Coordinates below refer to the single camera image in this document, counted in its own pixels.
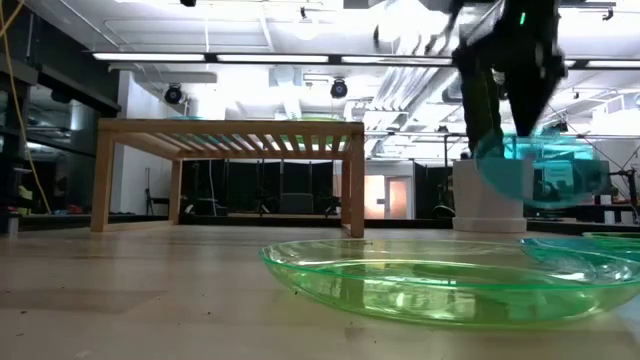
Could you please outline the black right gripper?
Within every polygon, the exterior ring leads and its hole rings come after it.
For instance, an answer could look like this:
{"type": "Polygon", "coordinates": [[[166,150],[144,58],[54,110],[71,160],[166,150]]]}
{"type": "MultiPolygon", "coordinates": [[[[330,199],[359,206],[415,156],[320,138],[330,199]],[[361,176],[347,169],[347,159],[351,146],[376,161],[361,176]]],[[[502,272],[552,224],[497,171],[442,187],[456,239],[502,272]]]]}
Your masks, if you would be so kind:
{"type": "Polygon", "coordinates": [[[568,69],[555,40],[494,29],[471,43],[460,41],[452,61],[462,77],[484,74],[505,80],[505,89],[518,136],[533,133],[545,107],[568,69]],[[524,74],[532,71],[532,95],[524,74]]]}

